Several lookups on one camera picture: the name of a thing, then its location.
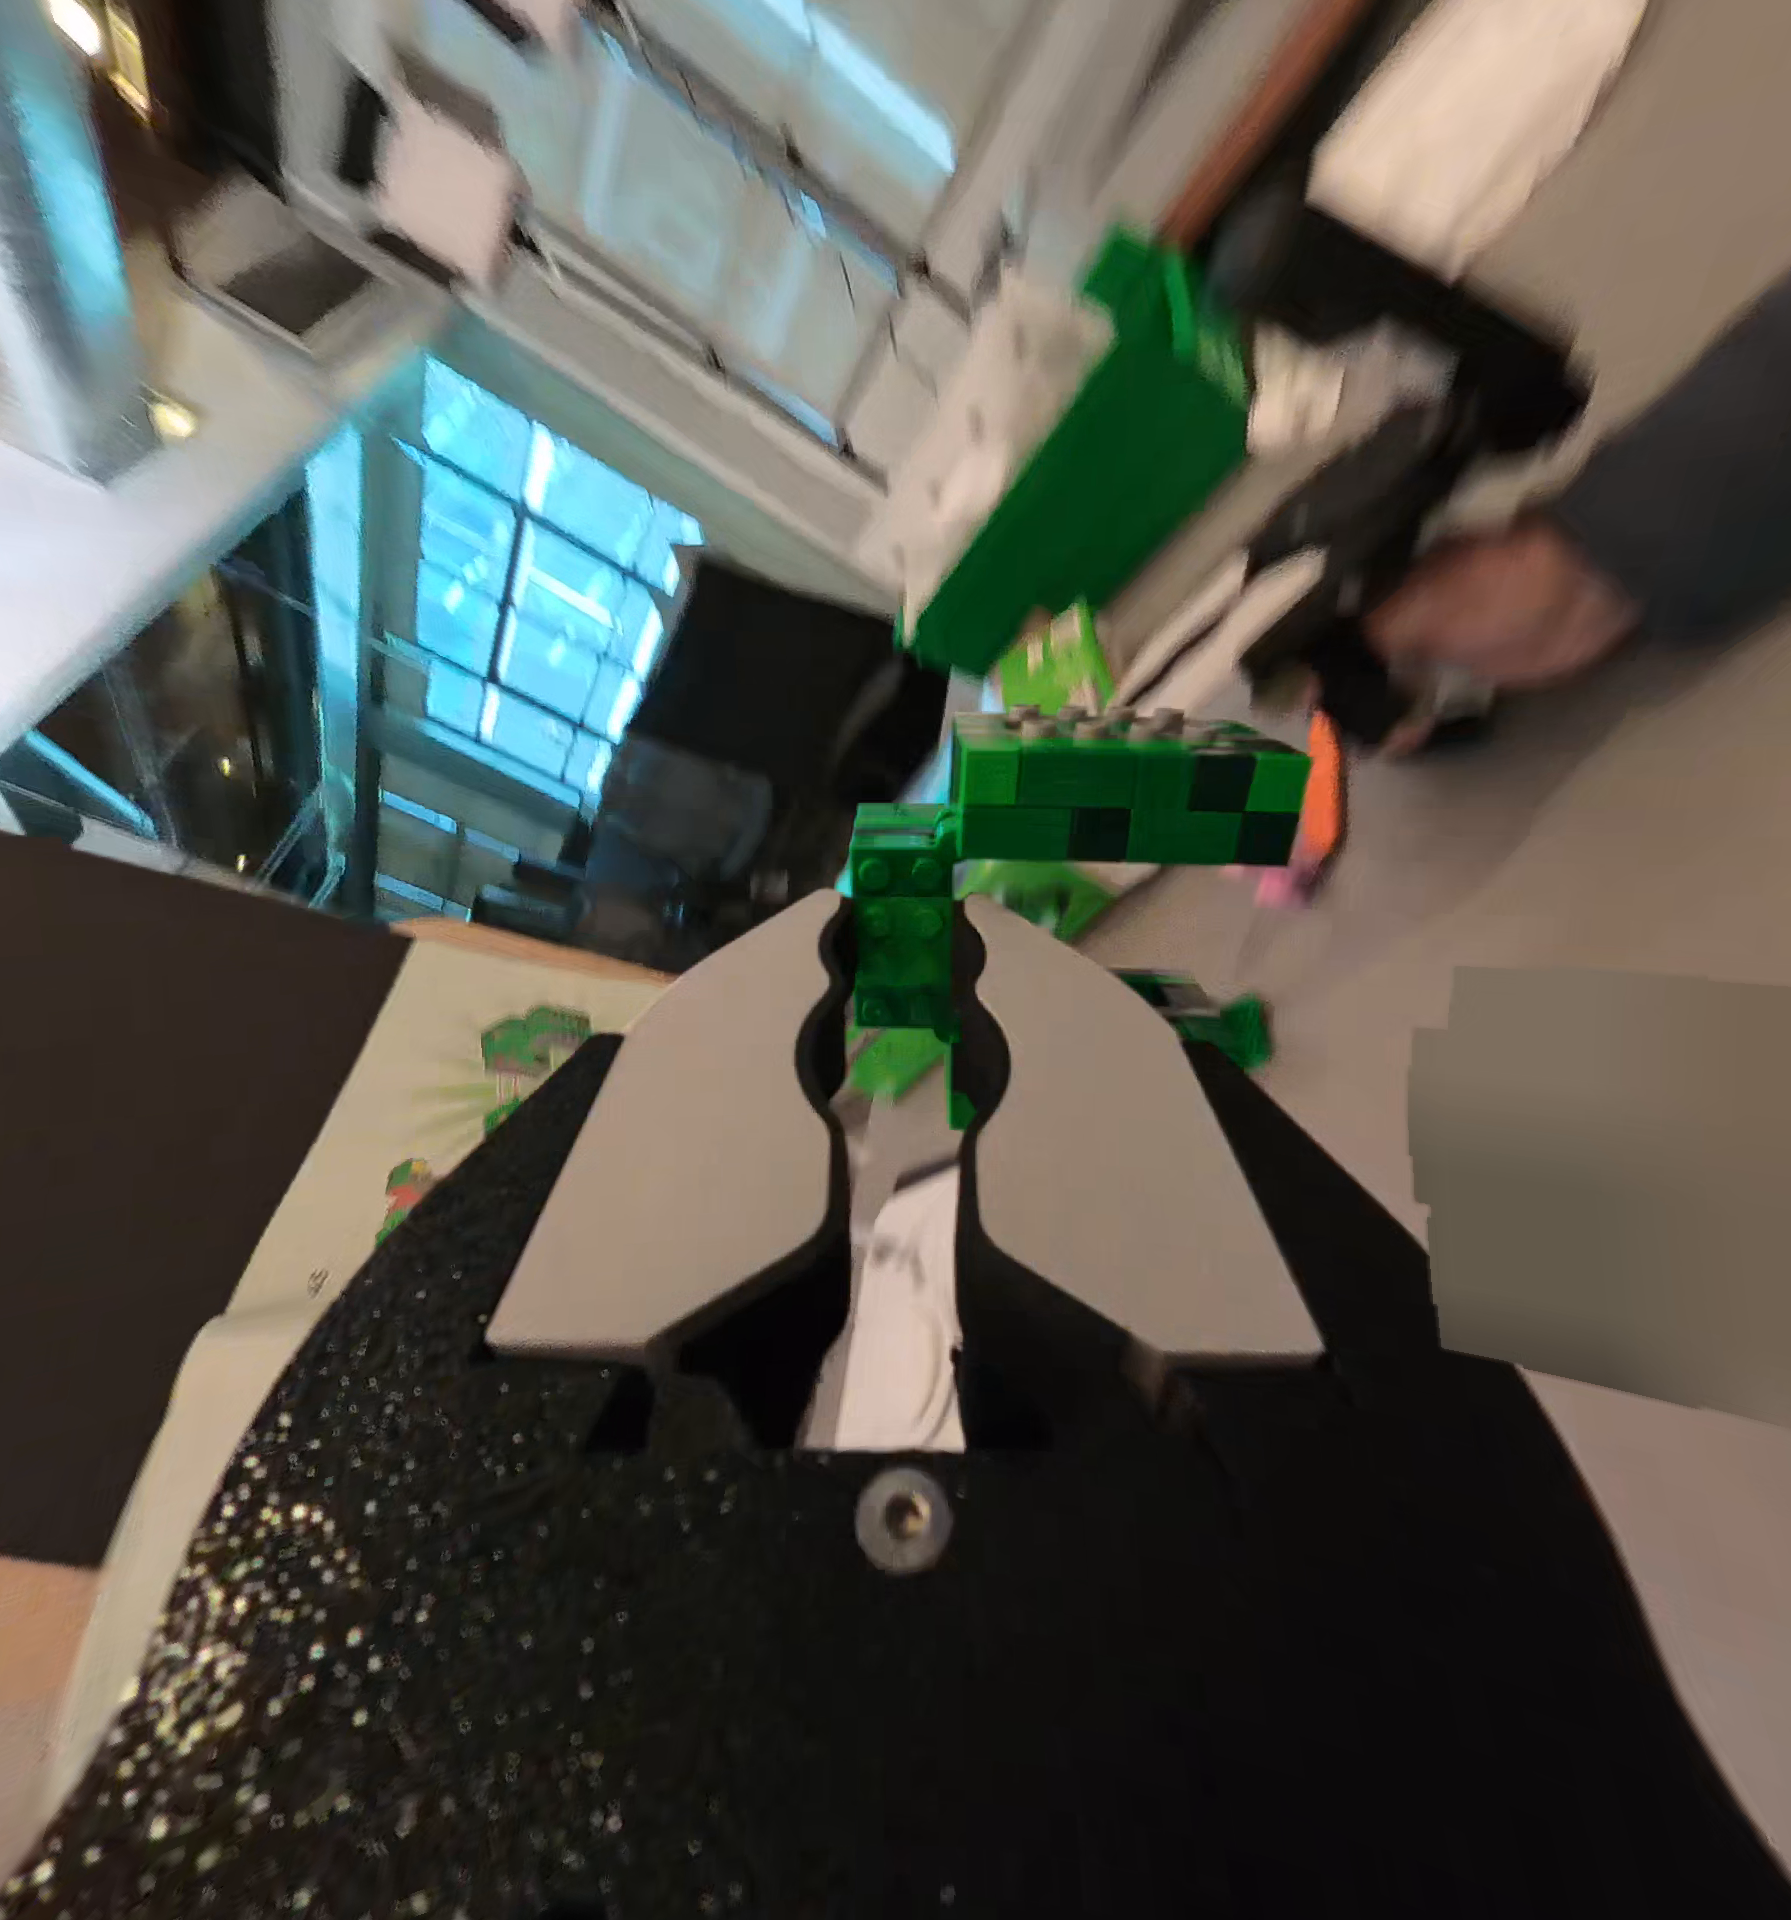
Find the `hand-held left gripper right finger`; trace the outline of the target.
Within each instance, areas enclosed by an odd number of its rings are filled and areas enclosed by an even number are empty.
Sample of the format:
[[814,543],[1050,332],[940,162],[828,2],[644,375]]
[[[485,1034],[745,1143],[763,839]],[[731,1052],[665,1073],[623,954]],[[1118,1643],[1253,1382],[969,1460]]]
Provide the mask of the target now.
[[1310,1360],[1313,1317],[1174,1028],[991,899],[965,903],[1006,1082],[978,1220],[1029,1271],[1170,1357]]

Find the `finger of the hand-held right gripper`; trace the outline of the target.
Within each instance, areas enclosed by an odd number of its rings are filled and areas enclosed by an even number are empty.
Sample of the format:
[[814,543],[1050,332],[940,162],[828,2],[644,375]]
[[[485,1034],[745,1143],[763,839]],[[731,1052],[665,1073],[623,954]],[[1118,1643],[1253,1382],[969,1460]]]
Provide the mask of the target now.
[[1319,587],[1329,548],[1310,543],[1249,564],[1238,553],[1212,582],[1146,639],[1123,680],[1230,680],[1241,655]]
[[1291,332],[1253,335],[1253,457],[1306,447],[1339,451],[1393,412],[1453,385],[1453,352],[1414,332],[1355,332],[1310,344]]

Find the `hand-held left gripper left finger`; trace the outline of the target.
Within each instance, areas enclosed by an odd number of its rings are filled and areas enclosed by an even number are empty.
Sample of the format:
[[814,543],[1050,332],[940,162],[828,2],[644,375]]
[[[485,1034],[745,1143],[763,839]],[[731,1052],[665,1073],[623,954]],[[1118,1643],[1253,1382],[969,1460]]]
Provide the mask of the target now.
[[641,1357],[846,1226],[846,896],[821,888],[630,1022],[486,1328],[498,1357]]

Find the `green grey brick assembly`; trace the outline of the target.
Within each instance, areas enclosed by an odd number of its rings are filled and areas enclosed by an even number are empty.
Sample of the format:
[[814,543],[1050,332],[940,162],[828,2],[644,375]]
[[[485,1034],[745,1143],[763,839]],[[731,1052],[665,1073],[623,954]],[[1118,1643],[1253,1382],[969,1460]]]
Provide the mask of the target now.
[[1230,721],[1155,709],[961,712],[940,802],[857,808],[849,1089],[903,1096],[947,1068],[953,907],[988,899],[1070,945],[1105,868],[1286,868],[1313,760]]
[[1186,254],[1113,226],[1077,293],[1107,346],[897,626],[933,672],[981,677],[1028,614],[1110,602],[1246,461],[1246,338]]

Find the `person's right forearm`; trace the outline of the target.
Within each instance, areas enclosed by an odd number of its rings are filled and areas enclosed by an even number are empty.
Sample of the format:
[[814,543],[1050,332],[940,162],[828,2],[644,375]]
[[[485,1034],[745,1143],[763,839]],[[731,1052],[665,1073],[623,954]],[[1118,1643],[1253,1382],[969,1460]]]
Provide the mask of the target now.
[[1791,604],[1791,268],[1543,506],[1673,641],[1735,637]]

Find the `grey desk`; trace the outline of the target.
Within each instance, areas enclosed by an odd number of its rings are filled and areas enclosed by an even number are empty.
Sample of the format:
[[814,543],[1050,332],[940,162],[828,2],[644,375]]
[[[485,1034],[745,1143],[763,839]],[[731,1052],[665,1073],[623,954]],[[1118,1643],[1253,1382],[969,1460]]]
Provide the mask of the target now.
[[[1661,392],[1791,263],[1791,3],[1651,3],[1589,135],[1480,259],[1503,294],[1580,326],[1582,447]],[[1535,695],[1441,763],[1373,764],[1313,905],[1236,875],[1164,875],[1089,938],[1111,966],[1255,988],[1277,1017],[1266,1089],[1417,1233],[1406,1076],[1453,1002],[1573,970],[1791,990],[1791,604],[1712,651],[1646,650]],[[1791,1068],[1779,1090],[1791,1096]],[[1791,1259],[1791,1159],[1741,1140],[1747,1195]],[[1533,1378],[1601,1508],[1680,1700],[1791,1868],[1791,1416],[1628,1402]]]

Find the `person's right hand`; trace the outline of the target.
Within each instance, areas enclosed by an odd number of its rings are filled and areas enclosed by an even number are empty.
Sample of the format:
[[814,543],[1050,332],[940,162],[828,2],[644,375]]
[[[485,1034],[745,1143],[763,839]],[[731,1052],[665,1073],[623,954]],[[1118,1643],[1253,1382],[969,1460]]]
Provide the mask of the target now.
[[1435,541],[1363,617],[1393,667],[1458,672],[1496,693],[1563,683],[1639,623],[1637,602],[1548,515]]

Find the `green brick plate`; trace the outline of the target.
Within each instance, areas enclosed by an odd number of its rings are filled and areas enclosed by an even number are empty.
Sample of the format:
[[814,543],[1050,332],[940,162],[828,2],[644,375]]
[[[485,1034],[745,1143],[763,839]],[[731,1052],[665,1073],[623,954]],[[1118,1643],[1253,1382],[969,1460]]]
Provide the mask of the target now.
[[1183,1044],[1211,1046],[1246,1071],[1260,1069],[1272,1060],[1272,1022],[1262,995],[1214,995],[1193,975],[1172,970],[1115,969],[1115,978]]

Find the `orange brick separator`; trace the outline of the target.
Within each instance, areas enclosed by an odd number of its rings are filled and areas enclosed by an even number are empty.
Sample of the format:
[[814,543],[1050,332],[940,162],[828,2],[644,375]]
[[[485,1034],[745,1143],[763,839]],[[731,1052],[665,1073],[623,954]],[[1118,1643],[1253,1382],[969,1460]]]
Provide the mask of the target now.
[[1296,865],[1321,875],[1339,854],[1344,831],[1347,759],[1337,723],[1313,709],[1307,729],[1307,783],[1296,837]]

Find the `open instruction booklet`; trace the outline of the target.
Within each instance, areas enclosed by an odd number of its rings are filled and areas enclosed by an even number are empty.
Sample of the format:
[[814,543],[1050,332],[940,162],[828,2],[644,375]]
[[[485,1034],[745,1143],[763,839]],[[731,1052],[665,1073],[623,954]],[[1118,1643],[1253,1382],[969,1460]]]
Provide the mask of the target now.
[[355,1278],[379,1238],[468,1159],[587,1037],[619,1034],[668,978],[562,948],[485,953],[399,936],[402,969],[305,1160],[229,1298],[188,1338],[162,1424],[112,1533],[119,1570],[161,1495],[165,1464],[195,1464],[183,1419],[229,1410],[240,1353],[282,1353]]

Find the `black flat object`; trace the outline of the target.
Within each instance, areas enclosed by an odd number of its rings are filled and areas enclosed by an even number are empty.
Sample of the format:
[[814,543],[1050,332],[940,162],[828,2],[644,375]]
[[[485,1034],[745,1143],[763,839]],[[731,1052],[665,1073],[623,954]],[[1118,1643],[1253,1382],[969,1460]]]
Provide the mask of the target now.
[[855,809],[903,796],[947,706],[886,618],[696,563],[602,778],[583,936],[680,973],[829,887]]

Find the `black panel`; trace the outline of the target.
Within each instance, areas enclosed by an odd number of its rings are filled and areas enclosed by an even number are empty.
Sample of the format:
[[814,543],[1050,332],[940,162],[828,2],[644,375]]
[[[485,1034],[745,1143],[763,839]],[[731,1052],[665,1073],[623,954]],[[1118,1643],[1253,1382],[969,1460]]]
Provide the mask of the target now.
[[100,1561],[408,953],[0,831],[0,1555]]

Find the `glass wall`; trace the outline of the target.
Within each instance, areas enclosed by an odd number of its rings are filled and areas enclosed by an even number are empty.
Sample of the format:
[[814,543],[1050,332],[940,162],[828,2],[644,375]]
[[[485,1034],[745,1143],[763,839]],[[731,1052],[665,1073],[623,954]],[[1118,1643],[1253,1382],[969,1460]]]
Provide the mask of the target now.
[[554,945],[699,521],[428,355],[0,738],[0,826]]

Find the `silver air duct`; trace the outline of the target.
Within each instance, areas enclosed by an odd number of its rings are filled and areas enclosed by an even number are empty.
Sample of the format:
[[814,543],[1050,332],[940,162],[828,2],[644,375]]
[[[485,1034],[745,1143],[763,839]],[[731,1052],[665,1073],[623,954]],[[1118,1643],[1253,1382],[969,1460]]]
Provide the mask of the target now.
[[85,65],[0,2],[0,439],[112,484],[157,447],[144,371]]

